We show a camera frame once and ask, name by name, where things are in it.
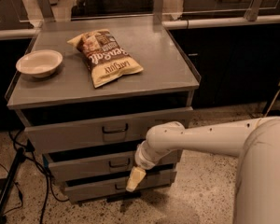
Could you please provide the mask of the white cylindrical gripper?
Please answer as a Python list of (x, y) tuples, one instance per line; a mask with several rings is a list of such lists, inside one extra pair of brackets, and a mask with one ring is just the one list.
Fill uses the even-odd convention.
[(129, 192), (135, 191), (140, 182), (146, 176), (145, 170), (150, 170), (155, 167), (161, 159), (161, 155), (158, 154), (155, 149), (150, 147), (148, 142), (142, 142), (137, 147), (134, 159), (138, 167), (132, 168), (127, 181), (126, 190)]

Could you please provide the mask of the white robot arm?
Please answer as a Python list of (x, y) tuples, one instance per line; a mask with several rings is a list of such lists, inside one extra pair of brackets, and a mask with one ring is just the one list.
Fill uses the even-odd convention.
[(238, 159), (232, 224), (280, 224), (280, 117), (246, 119), (186, 128), (178, 121), (156, 125), (134, 155), (126, 190), (175, 150)]

